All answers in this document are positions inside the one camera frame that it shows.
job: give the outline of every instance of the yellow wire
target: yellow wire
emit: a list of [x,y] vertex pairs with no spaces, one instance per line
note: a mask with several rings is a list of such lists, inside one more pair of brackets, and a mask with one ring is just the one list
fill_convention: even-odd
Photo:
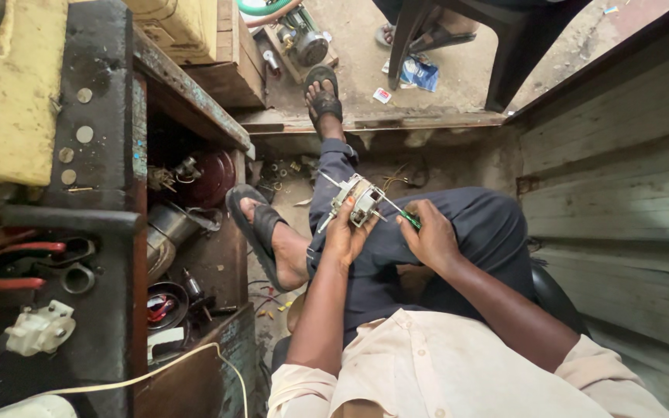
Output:
[[48,392],[43,392],[42,394],[37,394],[37,395],[32,395],[30,396],[31,398],[34,398],[36,396],[44,396],[44,395],[63,395],[63,394],[84,394],[86,392],[97,392],[97,391],[106,391],[107,389],[117,389],[118,387],[125,387],[125,386],[130,386],[133,385],[134,383],[139,383],[142,380],[148,379],[149,377],[161,373],[164,370],[178,364],[179,362],[183,361],[185,358],[188,358],[196,353],[199,353],[200,351],[207,349],[208,347],[216,347],[216,351],[218,352],[218,357],[227,365],[229,365],[236,373],[237,376],[239,377],[239,381],[242,383],[242,395],[244,396],[244,416],[245,418],[248,418],[249,416],[247,415],[247,388],[244,384],[244,379],[242,378],[242,374],[239,373],[237,368],[231,364],[230,361],[228,361],[224,356],[221,355],[221,347],[218,345],[218,343],[210,343],[206,345],[201,345],[200,347],[194,349],[193,351],[190,351],[189,353],[181,356],[180,358],[174,360],[173,362],[169,363],[168,365],[164,365],[162,367],[159,367],[158,369],[154,370],[153,372],[147,373],[145,375],[142,375],[141,377],[136,377],[135,379],[127,380],[125,382],[120,382],[120,383],[111,383],[109,385],[97,385],[97,386],[85,386],[85,387],[72,387],[69,389],[56,389],[55,391],[48,391]]

